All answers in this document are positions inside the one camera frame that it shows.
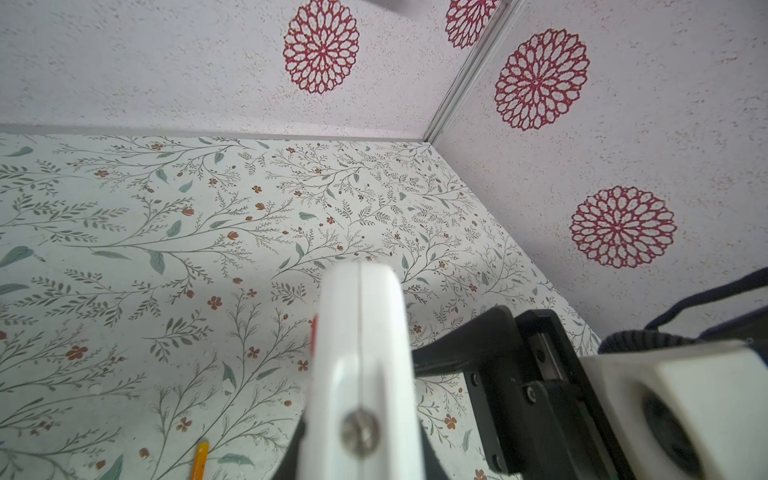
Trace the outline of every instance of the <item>red circular floral pattern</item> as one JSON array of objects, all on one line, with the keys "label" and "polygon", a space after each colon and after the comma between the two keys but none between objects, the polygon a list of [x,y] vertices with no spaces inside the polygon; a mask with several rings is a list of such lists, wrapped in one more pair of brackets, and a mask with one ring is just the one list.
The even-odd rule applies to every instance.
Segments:
[{"label": "red circular floral pattern", "polygon": [[357,20],[341,2],[310,0],[288,25],[283,57],[291,81],[309,93],[340,85],[357,56]]},{"label": "red circular floral pattern", "polygon": [[677,230],[663,200],[635,187],[587,197],[571,217],[571,238],[600,265],[635,268],[663,255]]},{"label": "red circular floral pattern", "polygon": [[587,47],[550,28],[520,44],[496,82],[496,111],[513,128],[554,123],[579,98],[587,81]]},{"label": "red circular floral pattern", "polygon": [[445,14],[445,32],[454,47],[469,47],[477,42],[498,7],[498,0],[451,0]]}]

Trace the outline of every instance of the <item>floral tabletop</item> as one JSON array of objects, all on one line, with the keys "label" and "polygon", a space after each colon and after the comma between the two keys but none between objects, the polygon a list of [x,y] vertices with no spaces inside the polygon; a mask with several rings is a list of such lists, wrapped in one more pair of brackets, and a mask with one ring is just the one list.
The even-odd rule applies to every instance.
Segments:
[{"label": "floral tabletop", "polygon": [[[0,135],[0,478],[270,478],[323,272],[387,263],[414,347],[496,304],[598,338],[429,144]],[[453,478],[463,378],[416,381]]]}]

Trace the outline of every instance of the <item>brown flower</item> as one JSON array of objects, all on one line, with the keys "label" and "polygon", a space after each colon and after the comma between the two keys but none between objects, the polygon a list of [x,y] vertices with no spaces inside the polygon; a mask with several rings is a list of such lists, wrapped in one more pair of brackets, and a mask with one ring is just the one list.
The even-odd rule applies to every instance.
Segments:
[{"label": "brown flower", "polygon": [[73,346],[72,350],[65,353],[65,356],[70,360],[79,360],[83,358],[83,353],[86,353],[88,351],[88,347],[86,346]]},{"label": "brown flower", "polygon": [[208,305],[210,305],[211,310],[215,310],[221,306],[221,297],[220,296],[212,296],[210,300],[208,300]]},{"label": "brown flower", "polygon": [[456,430],[456,419],[451,417],[450,413],[442,421],[445,422],[449,430]]},{"label": "brown flower", "polygon": [[181,417],[180,423],[176,425],[176,430],[186,432],[190,425],[192,425],[192,420],[187,421],[187,417]]}]

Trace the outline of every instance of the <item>orange pen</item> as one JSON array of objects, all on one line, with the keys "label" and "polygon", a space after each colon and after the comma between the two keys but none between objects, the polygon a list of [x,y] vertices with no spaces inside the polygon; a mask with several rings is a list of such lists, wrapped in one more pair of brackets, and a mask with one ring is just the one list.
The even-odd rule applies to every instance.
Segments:
[{"label": "orange pen", "polygon": [[208,446],[208,442],[200,443],[197,446],[197,452],[194,454],[194,464],[192,464],[192,480],[203,480],[205,461],[208,460]]}]

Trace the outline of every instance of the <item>white speckled wall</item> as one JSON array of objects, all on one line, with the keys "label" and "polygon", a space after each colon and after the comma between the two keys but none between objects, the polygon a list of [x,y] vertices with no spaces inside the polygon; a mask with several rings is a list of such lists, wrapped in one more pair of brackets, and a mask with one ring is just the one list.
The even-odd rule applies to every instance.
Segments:
[{"label": "white speckled wall", "polygon": [[768,265],[767,42],[761,0],[530,2],[436,147],[601,336],[640,328]]},{"label": "white speckled wall", "polygon": [[421,138],[469,51],[450,2],[335,2],[346,65],[314,89],[284,38],[313,3],[3,2],[0,124]]}]

